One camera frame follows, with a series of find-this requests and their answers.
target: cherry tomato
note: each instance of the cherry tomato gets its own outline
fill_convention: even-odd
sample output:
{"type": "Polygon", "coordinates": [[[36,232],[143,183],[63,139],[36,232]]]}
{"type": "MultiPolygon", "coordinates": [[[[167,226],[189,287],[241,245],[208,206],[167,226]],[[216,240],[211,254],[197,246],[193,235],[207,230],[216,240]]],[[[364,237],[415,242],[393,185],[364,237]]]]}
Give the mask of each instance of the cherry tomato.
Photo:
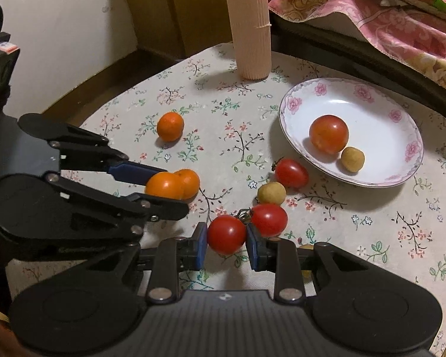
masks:
{"type": "Polygon", "coordinates": [[[274,168],[276,181],[288,188],[305,187],[309,182],[309,173],[299,162],[290,158],[279,160],[274,168]]]}
{"type": "Polygon", "coordinates": [[[343,150],[348,142],[348,127],[338,116],[323,115],[310,125],[309,137],[320,151],[336,154],[343,150]]]}
{"type": "Polygon", "coordinates": [[[246,227],[237,218],[223,214],[208,227],[206,241],[220,255],[233,255],[246,240],[246,227]]]}
{"type": "Polygon", "coordinates": [[[287,226],[287,213],[276,204],[259,204],[251,210],[251,223],[262,237],[277,236],[287,226]]]}

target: wooden cabinet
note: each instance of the wooden cabinet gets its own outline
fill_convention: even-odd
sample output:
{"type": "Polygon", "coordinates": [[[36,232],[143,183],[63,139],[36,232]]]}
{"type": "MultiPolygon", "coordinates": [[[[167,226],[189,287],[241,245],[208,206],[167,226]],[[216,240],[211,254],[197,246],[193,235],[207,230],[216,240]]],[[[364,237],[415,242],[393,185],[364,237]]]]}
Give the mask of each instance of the wooden cabinet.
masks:
{"type": "Polygon", "coordinates": [[[173,59],[231,41],[226,0],[127,0],[141,48],[173,59]]]}
{"type": "Polygon", "coordinates": [[[231,40],[226,0],[174,0],[186,55],[231,40]]]}

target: ribbed vase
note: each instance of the ribbed vase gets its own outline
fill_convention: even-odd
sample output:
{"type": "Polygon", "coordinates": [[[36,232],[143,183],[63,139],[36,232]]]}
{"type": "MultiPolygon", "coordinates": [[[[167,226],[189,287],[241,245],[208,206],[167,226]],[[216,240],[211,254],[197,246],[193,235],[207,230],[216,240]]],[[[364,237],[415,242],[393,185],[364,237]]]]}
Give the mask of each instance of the ribbed vase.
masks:
{"type": "Polygon", "coordinates": [[[268,0],[226,0],[236,66],[245,79],[264,79],[271,72],[268,0]]]}

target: pink floral plate rim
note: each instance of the pink floral plate rim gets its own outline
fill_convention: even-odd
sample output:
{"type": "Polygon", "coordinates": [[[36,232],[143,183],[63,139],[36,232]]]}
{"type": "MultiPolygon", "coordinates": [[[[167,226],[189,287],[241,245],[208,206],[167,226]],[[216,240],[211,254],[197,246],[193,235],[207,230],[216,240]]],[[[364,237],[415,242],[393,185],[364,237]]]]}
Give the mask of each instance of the pink floral plate rim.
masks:
{"type": "MultiPolygon", "coordinates": [[[[297,109],[300,107],[301,104],[302,104],[302,100],[300,98],[297,98],[297,103],[295,103],[293,105],[294,109],[291,109],[290,111],[293,112],[293,114],[295,114],[295,111],[297,111],[297,109]]],[[[405,109],[402,106],[400,106],[392,98],[390,98],[390,97],[386,96],[385,94],[383,94],[383,92],[381,92],[379,89],[375,88],[371,84],[367,84],[365,82],[360,82],[360,81],[357,81],[357,80],[327,77],[327,78],[310,79],[310,80],[306,80],[305,82],[302,82],[302,83],[299,83],[299,84],[295,85],[293,88],[291,88],[284,95],[284,97],[281,100],[281,104],[279,106],[279,124],[280,124],[281,129],[282,129],[282,131],[284,133],[284,136],[286,137],[288,142],[291,144],[291,146],[297,152],[299,152],[307,161],[309,161],[312,165],[314,165],[316,168],[320,169],[322,172],[327,173],[331,177],[339,179],[339,180],[341,180],[343,182],[346,182],[348,184],[353,184],[353,185],[357,185],[357,186],[360,186],[360,187],[366,187],[366,188],[389,188],[389,187],[396,187],[398,185],[401,185],[405,181],[410,179],[413,175],[415,175],[416,171],[421,166],[421,162],[422,162],[423,156],[424,156],[423,140],[421,138],[420,130],[418,129],[418,127],[417,127],[415,121],[413,120],[413,118],[405,111],[405,109]],[[291,96],[291,94],[293,92],[300,90],[302,87],[310,86],[310,85],[312,85],[314,83],[318,83],[317,86],[314,89],[315,95],[317,95],[317,96],[325,95],[326,92],[327,92],[327,85],[324,84],[325,82],[327,82],[327,83],[331,83],[331,82],[345,82],[345,83],[354,85],[355,88],[359,87],[360,93],[358,93],[357,96],[362,101],[365,101],[365,102],[368,102],[368,103],[372,103],[374,101],[374,98],[372,98],[372,96],[370,95],[370,90],[373,90],[373,92],[375,94],[377,94],[382,99],[385,99],[386,101],[390,102],[394,106],[394,110],[396,111],[396,113],[394,113],[394,110],[392,110],[392,111],[390,111],[390,114],[389,114],[389,117],[390,117],[390,119],[393,122],[395,122],[395,123],[399,122],[399,120],[400,120],[399,119],[399,114],[403,114],[403,115],[406,116],[406,121],[412,127],[412,131],[413,131],[413,133],[416,136],[416,140],[413,143],[417,143],[417,151],[416,151],[417,157],[415,159],[414,164],[411,166],[411,168],[406,173],[403,173],[403,174],[393,174],[390,177],[386,178],[384,182],[380,182],[380,183],[357,181],[357,180],[355,180],[353,178],[350,178],[350,177],[343,177],[339,173],[333,172],[332,170],[327,169],[324,165],[320,164],[317,161],[314,161],[312,156],[310,154],[308,154],[305,151],[305,149],[300,148],[300,147],[297,146],[295,141],[293,141],[293,139],[291,138],[291,136],[287,132],[286,120],[284,119],[284,111],[286,110],[287,99],[288,99],[289,96],[291,96]]]]}

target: black device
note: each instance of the black device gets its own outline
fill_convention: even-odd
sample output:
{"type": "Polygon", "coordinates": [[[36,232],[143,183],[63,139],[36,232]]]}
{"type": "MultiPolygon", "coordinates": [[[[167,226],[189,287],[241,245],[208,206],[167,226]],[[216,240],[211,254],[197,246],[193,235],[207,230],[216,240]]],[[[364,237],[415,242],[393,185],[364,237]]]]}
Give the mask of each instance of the black device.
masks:
{"type": "Polygon", "coordinates": [[[107,138],[78,127],[4,115],[17,51],[0,51],[0,267],[10,259],[86,259],[13,302],[11,328],[33,355],[431,355],[442,318],[433,295],[328,243],[298,249],[246,224],[251,268],[275,273],[274,299],[268,291],[182,292],[178,273],[203,267],[206,224],[141,249],[147,221],[181,219],[188,206],[141,193],[116,197],[60,176],[102,171],[144,185],[163,169],[129,162],[107,138]],[[306,297],[301,270],[312,272],[314,297],[306,297]]]}

